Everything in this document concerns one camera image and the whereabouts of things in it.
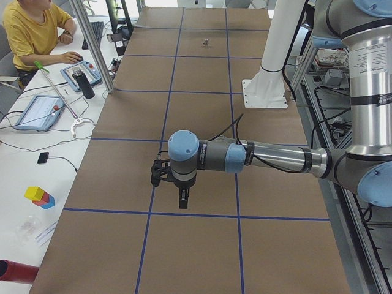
tablet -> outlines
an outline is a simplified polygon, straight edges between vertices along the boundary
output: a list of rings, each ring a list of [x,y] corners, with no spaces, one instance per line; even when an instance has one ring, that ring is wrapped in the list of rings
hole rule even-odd
[[[35,95],[13,128],[46,131],[57,121],[63,106],[59,96]]]
[[[94,86],[102,81],[102,77],[100,76],[99,71],[90,62],[83,60],[78,63],[72,64],[65,69],[61,69],[60,72],[75,92],[80,92],[79,85],[72,76],[72,74],[74,73],[74,69],[77,68],[79,68],[82,72],[85,73],[87,80],[90,82],[91,86]]]

forearm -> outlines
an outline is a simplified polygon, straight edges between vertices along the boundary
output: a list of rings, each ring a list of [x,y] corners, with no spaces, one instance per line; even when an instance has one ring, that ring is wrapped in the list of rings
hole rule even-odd
[[[34,66],[34,61],[40,62],[43,66],[49,66],[50,64],[60,63],[61,55],[40,55],[31,54],[20,56],[20,60],[27,66]]]
[[[76,24],[72,18],[68,19],[64,24],[64,30],[69,31],[72,35],[75,34]]]

white desk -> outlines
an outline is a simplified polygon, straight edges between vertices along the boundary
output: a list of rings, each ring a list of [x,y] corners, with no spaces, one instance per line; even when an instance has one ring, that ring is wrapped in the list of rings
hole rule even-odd
[[[92,17],[91,21],[103,21],[106,23],[106,17]],[[115,46],[108,43],[106,34],[109,31],[104,30],[104,36],[101,41],[101,51],[105,58],[105,63],[117,57]],[[58,45],[52,54],[63,53],[66,51],[77,51],[83,56],[83,59],[94,64],[94,60],[89,50],[82,50],[83,36],[80,28],[77,29],[74,41],[70,45]],[[60,74],[60,69],[68,66],[67,64],[55,64],[46,66],[50,71],[50,77],[54,83],[65,82]],[[47,80],[41,72],[37,72],[27,89],[34,89],[40,86],[48,85]],[[87,107],[83,99],[76,102],[74,100],[81,96],[81,93],[75,93],[70,86],[60,86],[60,92],[64,94],[67,101],[77,115]],[[93,87],[95,97],[88,99],[88,109],[83,117],[92,119],[97,122],[101,109],[105,103],[107,95],[105,85],[103,83]],[[37,89],[23,93],[15,102],[10,111],[24,110],[32,99],[33,95],[38,93],[55,95],[55,91],[51,88]],[[9,116],[10,121],[15,124],[19,115],[12,114]],[[68,109],[65,109],[59,117],[57,123],[51,129],[69,130],[74,118]],[[0,123],[0,127],[9,126],[6,119]],[[44,148],[49,152],[49,156],[61,156],[70,160],[77,168],[80,166],[82,158],[87,149],[89,137],[92,134],[94,126],[85,123],[76,127],[76,140],[71,143],[61,144],[52,148],[46,148],[55,145],[61,141],[73,140],[69,131],[58,132],[49,131],[45,133],[18,131],[13,128],[0,129],[0,140],[21,148],[36,150]],[[0,259],[8,259],[16,262],[26,263],[39,266],[45,255],[48,243],[39,246],[34,237],[42,232],[45,228],[59,219],[62,208],[68,197],[70,188],[74,182],[76,172],[74,168],[64,159],[48,159],[46,164],[37,164],[37,159],[41,151],[30,152],[15,149],[0,143]],[[54,196],[56,206],[48,210],[44,210],[39,206],[32,204],[24,197],[25,191],[29,186],[39,186],[49,194]],[[15,233],[17,227],[23,224],[29,216],[35,216],[41,223],[41,226],[34,232],[28,241],[21,242]],[[18,284],[13,282],[0,282],[0,294],[24,294],[28,293],[30,285]]]

black bottle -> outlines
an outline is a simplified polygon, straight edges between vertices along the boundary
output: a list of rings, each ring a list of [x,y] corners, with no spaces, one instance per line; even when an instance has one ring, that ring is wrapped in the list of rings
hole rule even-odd
[[[73,69],[72,76],[75,79],[75,81],[78,83],[78,86],[81,89],[85,98],[90,99],[95,96],[95,93],[92,90],[92,87],[86,77],[86,74],[82,72],[79,67]]]

yellow t-shirt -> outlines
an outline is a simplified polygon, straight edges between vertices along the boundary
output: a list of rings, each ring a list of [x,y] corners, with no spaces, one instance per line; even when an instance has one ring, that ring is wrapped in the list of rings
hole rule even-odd
[[[17,69],[32,70],[35,66],[27,66],[20,56],[31,54],[48,55],[58,42],[57,27],[64,25],[71,16],[57,5],[43,11],[44,23],[38,23],[27,15],[17,0],[7,5],[3,14],[3,25],[7,32],[8,42],[13,53],[13,63]]]

